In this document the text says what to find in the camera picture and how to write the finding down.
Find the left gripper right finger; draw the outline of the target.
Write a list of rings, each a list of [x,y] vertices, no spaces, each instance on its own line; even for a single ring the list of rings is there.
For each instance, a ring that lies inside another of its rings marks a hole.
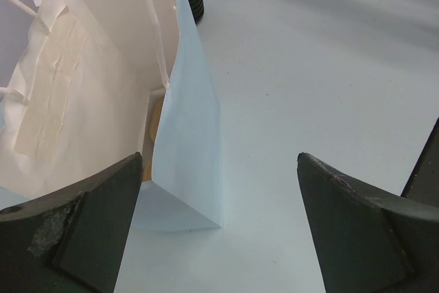
[[[297,175],[326,292],[438,291],[438,208],[305,152]]]

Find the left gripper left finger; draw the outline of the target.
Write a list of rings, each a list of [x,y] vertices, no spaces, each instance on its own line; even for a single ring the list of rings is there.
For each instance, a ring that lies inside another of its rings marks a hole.
[[[1,210],[2,292],[113,292],[143,177],[136,152]]]

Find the light blue paper bag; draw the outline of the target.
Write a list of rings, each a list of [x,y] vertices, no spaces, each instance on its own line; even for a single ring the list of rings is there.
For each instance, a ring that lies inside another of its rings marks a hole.
[[[1,0],[15,9],[32,23],[1,87],[1,188],[41,197],[139,152],[137,226],[219,228],[220,109],[189,1]]]

